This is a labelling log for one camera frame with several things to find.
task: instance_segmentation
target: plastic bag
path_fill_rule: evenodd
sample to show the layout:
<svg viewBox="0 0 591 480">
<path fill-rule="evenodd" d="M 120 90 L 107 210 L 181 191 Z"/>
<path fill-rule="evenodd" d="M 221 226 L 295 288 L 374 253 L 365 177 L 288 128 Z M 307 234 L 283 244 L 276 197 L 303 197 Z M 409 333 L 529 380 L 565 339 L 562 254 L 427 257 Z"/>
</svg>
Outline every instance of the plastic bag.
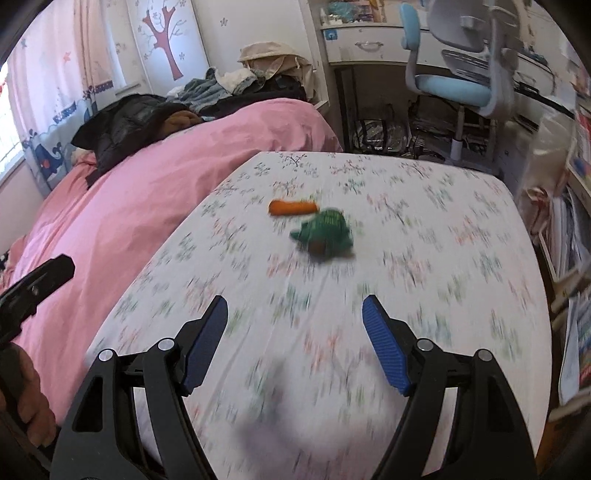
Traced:
<svg viewBox="0 0 591 480">
<path fill-rule="evenodd" d="M 328 13 L 340 18 L 344 23 L 353 23 L 358 19 L 359 7 L 348 2 L 331 2 Z"/>
<path fill-rule="evenodd" d="M 381 118 L 357 120 L 353 135 L 353 147 L 362 153 L 400 155 L 407 149 L 409 127 L 394 114 L 388 104 Z"/>
<path fill-rule="evenodd" d="M 539 211 L 539 202 L 532 201 L 531 196 L 539 190 L 546 192 L 549 198 L 558 193 L 557 185 L 564 174 L 569 151 L 573 149 L 573 142 L 576 145 L 573 124 L 562 113 L 547 113 L 531 142 L 515 203 L 532 234 L 535 234 L 534 224 L 539 223 L 535 220 L 544 214 Z"/>
</svg>

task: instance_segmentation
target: pink duvet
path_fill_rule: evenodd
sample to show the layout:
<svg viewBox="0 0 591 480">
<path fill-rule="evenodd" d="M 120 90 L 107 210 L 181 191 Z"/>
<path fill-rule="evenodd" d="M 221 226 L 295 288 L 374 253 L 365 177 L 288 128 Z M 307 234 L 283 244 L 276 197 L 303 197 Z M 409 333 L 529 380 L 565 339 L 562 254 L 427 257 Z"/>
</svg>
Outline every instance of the pink duvet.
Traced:
<svg viewBox="0 0 591 480">
<path fill-rule="evenodd" d="M 59 254 L 76 264 L 74 279 L 40 306 L 17 339 L 58 422 L 86 373 L 86 349 L 156 250 L 237 167 L 258 152 L 281 150 L 340 146 L 311 105 L 269 100 L 144 148 L 86 191 L 95 162 L 88 155 L 46 199 L 32 231 L 11 250 L 18 261 L 10 283 Z"/>
</svg>

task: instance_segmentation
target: green plush toy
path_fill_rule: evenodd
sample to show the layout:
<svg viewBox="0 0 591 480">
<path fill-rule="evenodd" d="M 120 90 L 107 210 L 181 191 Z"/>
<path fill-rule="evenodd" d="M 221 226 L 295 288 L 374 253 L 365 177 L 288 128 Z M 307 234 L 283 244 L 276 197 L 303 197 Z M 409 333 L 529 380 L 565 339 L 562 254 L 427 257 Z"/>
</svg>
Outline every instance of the green plush toy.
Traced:
<svg viewBox="0 0 591 480">
<path fill-rule="evenodd" d="M 351 230 L 343 213 L 336 209 L 326 209 L 317 213 L 309 222 L 301 224 L 290 237 L 297 240 L 311 255 L 332 257 L 353 246 Z"/>
</svg>

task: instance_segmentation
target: white bedsheet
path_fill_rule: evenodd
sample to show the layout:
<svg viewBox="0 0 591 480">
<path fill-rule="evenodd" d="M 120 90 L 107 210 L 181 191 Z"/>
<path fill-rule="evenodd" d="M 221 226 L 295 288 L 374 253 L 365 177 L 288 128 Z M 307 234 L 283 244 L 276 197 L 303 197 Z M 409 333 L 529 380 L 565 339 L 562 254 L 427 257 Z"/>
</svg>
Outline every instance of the white bedsheet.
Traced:
<svg viewBox="0 0 591 480">
<path fill-rule="evenodd" d="M 344 211 L 352 258 L 316 263 L 269 217 L 272 199 Z M 367 155 L 259 154 L 175 231 L 111 312 L 87 353 L 144 351 L 199 318 L 216 294 L 229 321 L 186 400 L 218 478 L 370 478 L 406 399 L 384 377 L 361 320 L 375 293 L 393 318 L 442 348 L 490 349 L 534 450 L 550 392 L 550 325 L 534 250 L 497 179 Z M 446 396 L 426 472 L 449 437 Z M 138 399 L 144 443 L 155 441 Z"/>
</svg>

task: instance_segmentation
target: metal screw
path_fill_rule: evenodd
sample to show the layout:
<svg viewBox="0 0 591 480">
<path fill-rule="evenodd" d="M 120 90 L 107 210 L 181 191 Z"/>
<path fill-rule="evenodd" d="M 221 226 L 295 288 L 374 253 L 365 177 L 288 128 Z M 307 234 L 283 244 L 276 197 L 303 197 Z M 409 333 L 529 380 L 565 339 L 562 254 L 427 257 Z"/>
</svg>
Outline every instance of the metal screw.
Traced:
<svg viewBox="0 0 591 480">
<path fill-rule="evenodd" d="M 113 358 L 113 350 L 103 350 L 101 353 L 99 353 L 99 360 L 101 362 L 106 362 L 108 360 L 111 360 Z"/>
<path fill-rule="evenodd" d="M 423 352 L 430 352 L 431 350 L 433 350 L 433 342 L 431 340 L 427 340 L 426 338 L 421 338 L 417 342 L 417 347 L 419 350 L 422 350 Z"/>
<path fill-rule="evenodd" d="M 478 358 L 483 362 L 490 362 L 492 360 L 492 353 L 488 350 L 480 350 L 478 352 Z"/>
<path fill-rule="evenodd" d="M 166 352 L 174 347 L 174 340 L 170 338 L 165 338 L 164 340 L 160 340 L 158 343 L 158 348 L 160 348 L 163 352 Z"/>
</svg>

